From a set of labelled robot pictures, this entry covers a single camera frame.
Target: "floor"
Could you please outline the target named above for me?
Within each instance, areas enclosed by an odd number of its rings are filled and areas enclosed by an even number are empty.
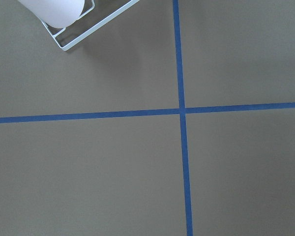
[[[295,236],[295,0],[0,1],[0,236],[93,235]]]

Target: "paper roll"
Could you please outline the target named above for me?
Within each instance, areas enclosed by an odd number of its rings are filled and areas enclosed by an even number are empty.
[[[81,15],[85,0],[18,0],[38,18],[55,28],[73,24]]]

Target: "white mug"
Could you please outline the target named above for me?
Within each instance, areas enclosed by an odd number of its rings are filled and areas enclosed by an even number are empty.
[[[85,0],[18,0],[38,18],[54,28],[73,24],[81,15]]]

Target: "white cup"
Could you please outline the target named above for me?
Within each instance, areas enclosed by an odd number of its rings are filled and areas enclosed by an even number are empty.
[[[18,0],[38,18],[54,28],[73,24],[81,15],[85,0]]]

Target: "horizontal blue line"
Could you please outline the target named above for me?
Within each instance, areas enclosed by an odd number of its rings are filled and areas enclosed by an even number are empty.
[[[121,111],[121,112],[99,112],[99,113],[80,113],[63,115],[43,115],[27,117],[1,117],[0,123],[19,123],[33,121],[52,121],[52,120],[71,120],[71,119],[96,119],[113,117],[142,117],[159,115],[177,115],[179,109],[158,109],[158,110],[140,110],[140,111]]]
[[[295,102],[216,106],[216,107],[193,107],[193,108],[186,108],[185,112],[187,114],[192,114],[192,113],[211,113],[211,112],[256,111],[256,110],[271,110],[271,109],[286,109],[286,108],[295,108]]]

